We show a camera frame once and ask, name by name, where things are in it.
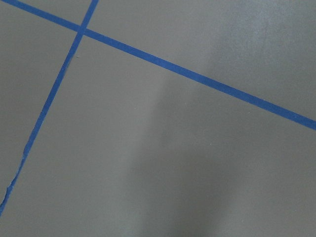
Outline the long blue tape strip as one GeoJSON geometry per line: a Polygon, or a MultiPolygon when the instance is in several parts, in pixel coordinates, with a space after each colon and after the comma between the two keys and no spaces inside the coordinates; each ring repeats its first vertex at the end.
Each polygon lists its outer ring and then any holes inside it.
{"type": "MultiPolygon", "coordinates": [[[[21,10],[24,10],[26,12],[29,12],[33,15],[36,15],[40,18],[46,19],[46,20],[53,22],[57,25],[63,26],[69,30],[76,32],[79,29],[79,25],[77,25],[71,21],[68,21],[68,20],[63,19],[61,17],[58,17],[58,16],[55,16],[55,15],[50,14],[48,12],[45,12],[41,9],[38,9],[36,7],[33,7],[33,6],[28,5],[26,3],[23,3],[19,0],[6,0],[5,3],[12,5],[16,8],[19,8],[21,10]]],[[[186,78],[192,79],[192,80],[199,82],[201,84],[204,84],[204,85],[211,87],[215,90],[221,91],[221,92],[228,94],[234,98],[237,98],[237,99],[242,100],[244,102],[247,102],[251,105],[259,107],[265,111],[271,112],[271,113],[276,114],[278,116],[281,116],[285,119],[291,120],[295,123],[298,123],[300,125],[308,127],[310,129],[315,130],[315,128],[316,128],[316,121],[313,119],[310,119],[308,117],[305,117],[303,115],[295,113],[291,110],[285,109],[283,107],[280,107],[276,104],[273,104],[269,101],[266,101],[264,99],[261,99],[259,97],[254,96],[254,95],[251,95],[249,93],[246,93],[246,92],[241,91],[239,89],[236,89],[234,87],[223,84],[223,83],[216,81],[214,79],[211,79],[211,78],[208,78],[208,77],[203,76],[201,74],[198,74],[196,72],[193,72],[189,69],[183,68],[179,65],[168,62],[164,59],[158,58],[154,55],[148,54],[148,53],[146,53],[142,50],[139,50],[137,48],[134,48],[128,44],[122,43],[120,41],[117,41],[113,38],[102,35],[98,32],[90,30],[90,29],[86,29],[84,31],[84,35],[93,39],[93,40],[99,41],[99,42],[106,44],[108,46],[111,46],[115,49],[118,49],[118,50],[123,51],[125,53],[128,53],[130,55],[133,55],[137,58],[140,58],[142,60],[145,60],[147,62],[155,64],[159,67],[167,69],[171,72],[174,72],[174,73],[179,74],[181,76],[184,76],[186,78]]]]}

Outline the crossing blue tape strip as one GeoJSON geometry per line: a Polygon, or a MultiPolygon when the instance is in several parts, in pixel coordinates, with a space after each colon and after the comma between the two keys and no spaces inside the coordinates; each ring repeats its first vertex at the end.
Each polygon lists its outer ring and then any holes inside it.
{"type": "Polygon", "coordinates": [[[18,180],[18,177],[19,177],[19,175],[20,175],[20,173],[21,173],[21,171],[23,169],[23,166],[24,166],[24,164],[25,164],[25,162],[26,162],[26,160],[28,158],[28,155],[29,155],[29,153],[30,153],[30,151],[32,149],[34,141],[35,141],[35,139],[36,139],[36,137],[37,137],[37,135],[38,135],[38,133],[40,131],[40,128],[41,128],[41,126],[42,126],[42,124],[43,124],[43,122],[44,122],[44,120],[45,120],[45,118],[47,116],[47,113],[48,113],[48,111],[49,111],[49,109],[51,107],[51,104],[52,104],[52,102],[53,102],[53,100],[54,100],[54,98],[55,98],[55,96],[56,96],[56,94],[57,94],[57,92],[59,90],[59,87],[60,87],[60,85],[61,85],[61,83],[62,83],[62,81],[64,79],[64,76],[65,76],[66,71],[67,71],[67,69],[68,69],[68,67],[70,65],[70,62],[73,59],[73,57],[74,57],[74,55],[75,55],[75,53],[76,53],[76,51],[78,49],[78,46],[79,46],[79,44],[80,44],[80,42],[82,40],[82,37],[83,37],[85,31],[87,30],[87,26],[88,26],[88,24],[89,24],[89,22],[90,22],[90,20],[92,18],[92,15],[93,15],[93,13],[95,11],[95,8],[96,8],[96,6],[98,4],[98,1],[97,0],[92,0],[91,1],[91,3],[89,5],[89,7],[88,7],[88,9],[87,9],[87,11],[86,11],[86,13],[84,15],[84,18],[83,18],[83,20],[82,20],[80,25],[76,25],[73,22],[67,21],[67,20],[65,20],[63,18],[60,18],[60,17],[58,17],[56,15],[53,15],[51,13],[45,12],[45,11],[43,11],[41,9],[38,9],[36,7],[33,7],[33,6],[29,5],[29,4],[23,3],[23,2],[21,2],[19,0],[6,0],[5,3],[7,3],[9,5],[12,5],[12,6],[16,7],[16,8],[19,8],[19,9],[21,9],[23,11],[29,12],[29,13],[31,13],[33,15],[36,15],[36,16],[38,16],[40,18],[46,19],[46,20],[48,20],[50,22],[53,22],[53,23],[56,23],[58,25],[64,26],[64,27],[66,27],[66,28],[68,28],[70,30],[74,30],[76,32],[76,36],[75,36],[75,38],[74,38],[74,40],[72,42],[72,45],[71,45],[71,47],[69,49],[69,52],[67,53],[67,56],[66,56],[62,66],[60,68],[60,71],[59,71],[59,73],[58,73],[58,75],[57,75],[57,77],[56,77],[56,79],[54,81],[54,84],[53,84],[53,86],[52,86],[52,88],[51,88],[51,90],[50,90],[50,92],[49,92],[49,94],[47,96],[47,99],[46,99],[46,101],[44,103],[44,106],[43,106],[43,108],[42,108],[42,110],[41,110],[41,112],[40,112],[40,114],[39,114],[39,116],[38,116],[38,118],[36,120],[36,123],[35,123],[35,125],[34,125],[34,127],[32,129],[32,132],[31,132],[31,134],[30,134],[30,136],[28,138],[27,143],[26,143],[26,145],[24,147],[24,150],[23,150],[23,153],[22,153],[22,156],[21,156],[21,161],[20,161],[20,163],[19,163],[19,165],[17,167],[16,174],[13,177],[12,181],[10,182],[10,184],[6,188],[6,192],[5,192],[4,198],[2,200],[2,203],[0,204],[0,212],[1,213],[3,213],[4,210],[5,210],[5,207],[6,207],[7,203],[8,203],[8,201],[9,201],[10,195],[11,195],[13,189],[14,189],[14,186],[15,186],[17,180],[18,180]]]}

